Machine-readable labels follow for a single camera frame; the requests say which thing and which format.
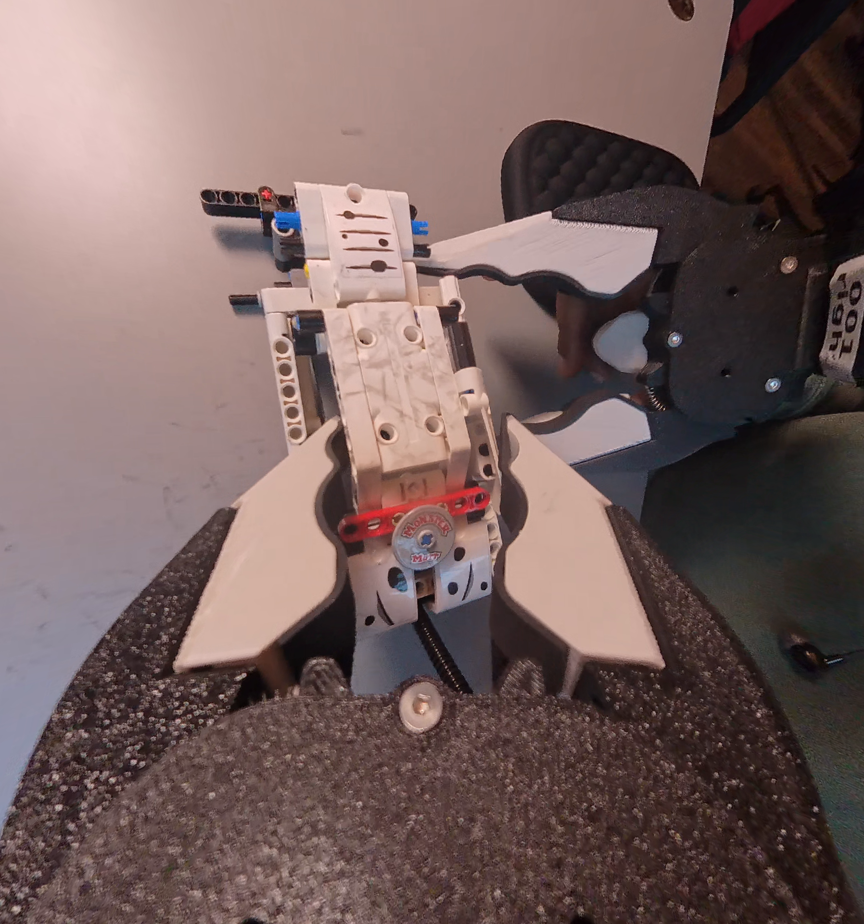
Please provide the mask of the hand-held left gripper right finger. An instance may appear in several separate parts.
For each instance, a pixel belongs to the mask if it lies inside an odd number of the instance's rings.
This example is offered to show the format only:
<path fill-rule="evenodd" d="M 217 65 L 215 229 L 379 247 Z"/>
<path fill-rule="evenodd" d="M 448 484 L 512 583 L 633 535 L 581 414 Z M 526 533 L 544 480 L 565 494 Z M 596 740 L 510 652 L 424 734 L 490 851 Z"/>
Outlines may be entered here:
<path fill-rule="evenodd" d="M 627 511 L 545 447 L 514 417 L 499 434 L 497 645 L 543 664 L 548 690 L 573 696 L 586 668 L 663 671 L 653 598 L 621 543 Z"/>

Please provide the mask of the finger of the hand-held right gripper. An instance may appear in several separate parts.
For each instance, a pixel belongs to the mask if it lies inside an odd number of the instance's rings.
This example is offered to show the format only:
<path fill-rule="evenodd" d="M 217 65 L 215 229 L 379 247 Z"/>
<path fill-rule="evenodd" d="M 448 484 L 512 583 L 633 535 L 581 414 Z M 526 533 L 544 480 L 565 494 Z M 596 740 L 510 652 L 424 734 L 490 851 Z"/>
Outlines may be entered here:
<path fill-rule="evenodd" d="M 686 422 L 607 389 L 531 416 L 526 428 L 573 468 L 651 471 L 692 455 L 692 428 Z"/>
<path fill-rule="evenodd" d="M 664 229 L 659 210 L 543 212 L 430 245 L 418 272 L 516 286 L 546 281 L 577 295 L 619 295 L 653 264 Z"/>

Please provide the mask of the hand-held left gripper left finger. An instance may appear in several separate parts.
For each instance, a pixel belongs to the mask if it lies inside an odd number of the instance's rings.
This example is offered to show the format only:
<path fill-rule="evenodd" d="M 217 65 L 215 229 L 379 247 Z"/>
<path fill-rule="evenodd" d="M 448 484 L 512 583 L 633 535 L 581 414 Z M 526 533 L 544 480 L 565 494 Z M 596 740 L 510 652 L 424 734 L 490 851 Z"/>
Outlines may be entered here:
<path fill-rule="evenodd" d="M 175 673 L 254 667 L 261 676 L 292 676 L 283 645 L 343 588 L 343 547 L 323 512 L 342 430 L 340 420 L 327 421 L 234 503 Z"/>

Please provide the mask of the black ribbed flexible rod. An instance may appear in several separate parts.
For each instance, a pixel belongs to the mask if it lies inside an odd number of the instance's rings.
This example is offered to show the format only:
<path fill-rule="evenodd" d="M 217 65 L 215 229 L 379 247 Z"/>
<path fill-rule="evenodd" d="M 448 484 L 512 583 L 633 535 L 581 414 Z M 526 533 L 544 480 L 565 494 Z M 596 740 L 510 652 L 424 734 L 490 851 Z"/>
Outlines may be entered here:
<path fill-rule="evenodd" d="M 423 606 L 418 610 L 414 630 L 438 679 L 445 687 L 462 695 L 472 695 L 472 686 L 461 672 Z"/>

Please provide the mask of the white toy truck chassis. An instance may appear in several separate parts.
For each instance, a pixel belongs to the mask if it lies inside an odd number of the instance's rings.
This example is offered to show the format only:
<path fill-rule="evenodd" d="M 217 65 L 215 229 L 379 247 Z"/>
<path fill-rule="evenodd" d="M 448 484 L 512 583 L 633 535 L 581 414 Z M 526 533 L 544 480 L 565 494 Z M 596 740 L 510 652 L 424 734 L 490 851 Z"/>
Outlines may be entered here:
<path fill-rule="evenodd" d="M 298 182 L 203 189 L 212 217 L 258 220 L 280 282 L 232 295 L 266 320 L 288 455 L 329 420 L 339 473 L 323 512 L 343 547 L 338 598 L 282 647 L 352 647 L 493 591 L 502 545 L 496 437 L 457 279 L 421 286 L 427 224 L 403 191 Z"/>

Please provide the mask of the grey desk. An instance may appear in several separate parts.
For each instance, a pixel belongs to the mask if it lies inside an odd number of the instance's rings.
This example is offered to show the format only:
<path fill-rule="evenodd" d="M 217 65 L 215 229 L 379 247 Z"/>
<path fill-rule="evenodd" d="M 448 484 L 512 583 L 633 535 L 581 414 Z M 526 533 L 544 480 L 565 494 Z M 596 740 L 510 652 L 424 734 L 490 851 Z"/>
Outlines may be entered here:
<path fill-rule="evenodd" d="M 502 220 L 531 123 L 703 170 L 732 2 L 0 2 L 0 829 L 77 668 L 282 457 L 257 222 L 199 191 L 405 191 Z"/>

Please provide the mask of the person's right hand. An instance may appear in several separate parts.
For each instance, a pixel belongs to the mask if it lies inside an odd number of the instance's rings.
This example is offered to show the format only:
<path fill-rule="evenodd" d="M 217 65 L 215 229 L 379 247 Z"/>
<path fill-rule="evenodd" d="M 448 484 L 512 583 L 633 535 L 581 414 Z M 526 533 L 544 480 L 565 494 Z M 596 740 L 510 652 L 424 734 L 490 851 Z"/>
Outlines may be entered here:
<path fill-rule="evenodd" d="M 573 378 L 587 373 L 601 383 L 618 373 L 596 353 L 593 341 L 604 325 L 630 310 L 627 301 L 625 294 L 601 298 L 558 292 L 555 318 L 559 373 L 562 377 Z"/>

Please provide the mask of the black earbud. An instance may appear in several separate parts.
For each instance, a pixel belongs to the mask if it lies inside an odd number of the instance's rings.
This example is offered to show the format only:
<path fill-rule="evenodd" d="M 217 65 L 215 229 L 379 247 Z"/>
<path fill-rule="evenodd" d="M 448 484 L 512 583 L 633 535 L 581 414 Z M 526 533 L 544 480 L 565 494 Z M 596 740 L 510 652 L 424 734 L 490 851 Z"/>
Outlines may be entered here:
<path fill-rule="evenodd" d="M 844 653 L 824 653 L 813 641 L 797 632 L 781 633 L 778 641 L 792 668 L 803 676 L 822 676 L 847 660 Z"/>

